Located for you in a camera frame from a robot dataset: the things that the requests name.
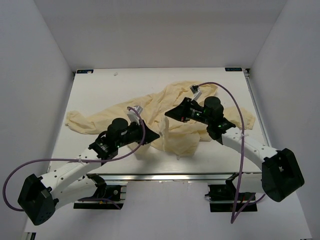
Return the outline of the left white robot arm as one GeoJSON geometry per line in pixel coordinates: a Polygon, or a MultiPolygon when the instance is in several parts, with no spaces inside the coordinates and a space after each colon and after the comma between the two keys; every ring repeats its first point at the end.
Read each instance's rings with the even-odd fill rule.
{"type": "Polygon", "coordinates": [[[116,118],[75,162],[69,161],[41,176],[28,176],[18,204],[32,223],[39,226],[64,205],[82,199],[99,201],[107,195],[107,184],[91,171],[104,165],[104,160],[112,161],[119,148],[132,143],[147,145],[159,137],[144,123],[128,123],[124,118],[116,118]]]}

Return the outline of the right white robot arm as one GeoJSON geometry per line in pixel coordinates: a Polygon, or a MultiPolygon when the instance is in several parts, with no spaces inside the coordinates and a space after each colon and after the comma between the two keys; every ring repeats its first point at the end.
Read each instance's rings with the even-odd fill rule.
{"type": "Polygon", "coordinates": [[[296,156],[290,149],[278,150],[241,134],[240,129],[224,117],[224,108],[217,97],[207,97],[203,106],[185,97],[165,116],[179,122],[194,120],[205,124],[212,140],[244,153],[244,157],[261,170],[263,192],[275,202],[281,202],[305,184],[296,156]]]}

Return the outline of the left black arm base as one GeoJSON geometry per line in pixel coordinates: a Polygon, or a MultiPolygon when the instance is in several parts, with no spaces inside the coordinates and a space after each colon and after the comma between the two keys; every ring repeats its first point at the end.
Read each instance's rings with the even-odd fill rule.
{"type": "Polygon", "coordinates": [[[121,210],[127,193],[125,184],[107,183],[91,197],[76,201],[73,208],[77,210],[121,210]]]}

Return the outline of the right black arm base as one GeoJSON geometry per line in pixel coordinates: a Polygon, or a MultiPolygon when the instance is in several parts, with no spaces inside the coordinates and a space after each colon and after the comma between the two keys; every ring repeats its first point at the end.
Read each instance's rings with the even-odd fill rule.
{"type": "MultiPolygon", "coordinates": [[[[208,193],[204,195],[205,199],[209,201],[209,208],[211,213],[231,213],[234,205],[235,187],[229,187],[226,184],[210,184],[208,185],[208,193]]],[[[236,212],[245,204],[250,192],[240,192],[238,195],[236,212]]],[[[257,212],[257,204],[248,204],[243,212],[257,212]]]]}

